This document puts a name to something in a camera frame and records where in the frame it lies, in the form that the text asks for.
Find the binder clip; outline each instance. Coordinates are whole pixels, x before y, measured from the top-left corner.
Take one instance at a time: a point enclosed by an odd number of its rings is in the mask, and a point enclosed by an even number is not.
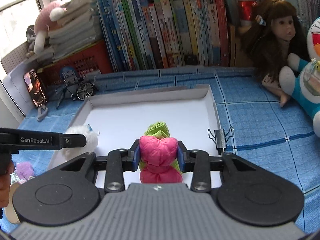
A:
[[[225,134],[224,129],[218,129],[218,130],[214,130],[214,135],[213,135],[211,130],[208,129],[208,136],[216,145],[216,149],[219,155],[225,152],[227,148],[227,142],[231,137],[233,137],[233,134],[234,134],[234,129],[232,126],[230,126],[230,129],[227,134]]]

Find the pink plush toy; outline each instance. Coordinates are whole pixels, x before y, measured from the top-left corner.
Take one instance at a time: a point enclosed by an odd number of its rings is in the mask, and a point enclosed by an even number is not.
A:
[[[49,30],[58,28],[57,20],[60,19],[64,13],[65,8],[61,8],[63,5],[61,1],[53,1],[49,3],[44,9],[41,10],[38,15],[34,31],[36,34],[34,53],[39,54],[44,49],[45,39],[48,36]]]
[[[29,180],[35,175],[30,162],[17,163],[16,171],[19,179]]]
[[[146,164],[140,173],[142,183],[182,182],[179,171],[171,166],[177,158],[178,141],[175,138],[159,140],[153,136],[140,138],[141,160]]]

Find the doll hair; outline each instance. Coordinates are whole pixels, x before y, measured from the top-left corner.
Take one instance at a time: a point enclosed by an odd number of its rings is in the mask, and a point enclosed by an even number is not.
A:
[[[292,16],[296,35],[290,41],[288,54],[295,53],[300,58],[309,60],[307,41],[296,9],[291,3],[286,0],[263,0],[253,8],[254,18],[257,15],[263,18],[266,25],[254,21],[251,28],[242,36],[241,45],[243,51],[253,61],[255,74],[260,81],[268,74],[272,81],[278,80],[281,68],[287,65],[279,42],[271,30],[272,20]]]

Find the purple plush toy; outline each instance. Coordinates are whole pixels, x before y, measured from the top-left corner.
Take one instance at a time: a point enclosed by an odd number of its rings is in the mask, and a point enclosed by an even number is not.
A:
[[[17,163],[16,171],[19,179],[29,180],[35,175],[30,162]]]

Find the white tray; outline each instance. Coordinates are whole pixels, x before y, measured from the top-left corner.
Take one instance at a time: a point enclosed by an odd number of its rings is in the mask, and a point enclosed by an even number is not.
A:
[[[129,149],[148,126],[166,122],[170,135],[181,140],[187,149],[201,149],[217,156],[215,144],[207,130],[220,128],[216,105],[209,85],[137,90],[91,97],[78,112],[70,126],[89,123],[99,131],[97,156],[107,155],[119,148]],[[52,169],[66,160],[56,151],[49,163]],[[140,183],[140,170],[124,172],[125,187]],[[97,187],[104,187],[105,171],[99,171]],[[190,187],[192,173],[183,174],[183,182]],[[211,172],[212,187],[221,185],[218,172]]]

